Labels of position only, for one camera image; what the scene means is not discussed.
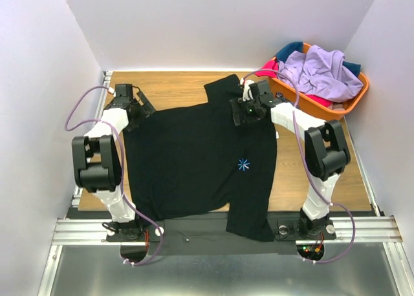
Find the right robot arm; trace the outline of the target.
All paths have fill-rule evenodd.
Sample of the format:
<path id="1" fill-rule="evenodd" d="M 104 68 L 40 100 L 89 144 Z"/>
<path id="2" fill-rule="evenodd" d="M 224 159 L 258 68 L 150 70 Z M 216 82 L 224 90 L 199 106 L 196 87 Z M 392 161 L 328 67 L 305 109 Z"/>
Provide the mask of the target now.
<path id="1" fill-rule="evenodd" d="M 243 95 L 230 102 L 236 126 L 270 118 L 272 123 L 296 136 L 309 181 L 298 219 L 299 234 L 305 238 L 324 231 L 333 234 L 334 228 L 329 222 L 332 194 L 351 160 L 341 123 L 313 117 L 295 104 L 277 99 L 267 81 L 241 79 L 239 86 Z"/>

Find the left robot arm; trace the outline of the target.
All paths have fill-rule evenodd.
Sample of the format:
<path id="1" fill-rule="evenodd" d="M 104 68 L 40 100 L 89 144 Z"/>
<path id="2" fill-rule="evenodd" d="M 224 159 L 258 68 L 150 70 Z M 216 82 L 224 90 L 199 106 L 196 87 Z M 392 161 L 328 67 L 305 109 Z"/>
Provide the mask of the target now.
<path id="1" fill-rule="evenodd" d="M 141 218 L 162 236 L 163 229 L 126 196 L 125 149 L 120 137 L 123 131 L 137 128 L 155 109 L 135 85 L 121 83 L 105 90 L 113 99 L 99 118 L 90 120 L 93 128 L 71 143 L 76 185 L 98 198 L 110 213 L 111 221 L 102 224 L 109 240 L 137 241 L 146 237 Z"/>

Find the black t shirt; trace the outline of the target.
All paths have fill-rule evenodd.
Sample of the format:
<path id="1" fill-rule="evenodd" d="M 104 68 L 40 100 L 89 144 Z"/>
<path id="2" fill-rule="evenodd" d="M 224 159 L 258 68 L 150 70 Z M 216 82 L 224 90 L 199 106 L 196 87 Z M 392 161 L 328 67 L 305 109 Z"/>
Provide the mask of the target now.
<path id="1" fill-rule="evenodd" d="M 208 101 L 157 111 L 124 131 L 131 199 L 143 225 L 229 206 L 226 230 L 274 239 L 267 219 L 277 141 L 263 119 L 236 126 L 230 102 L 242 94 L 230 75 L 204 87 Z"/>

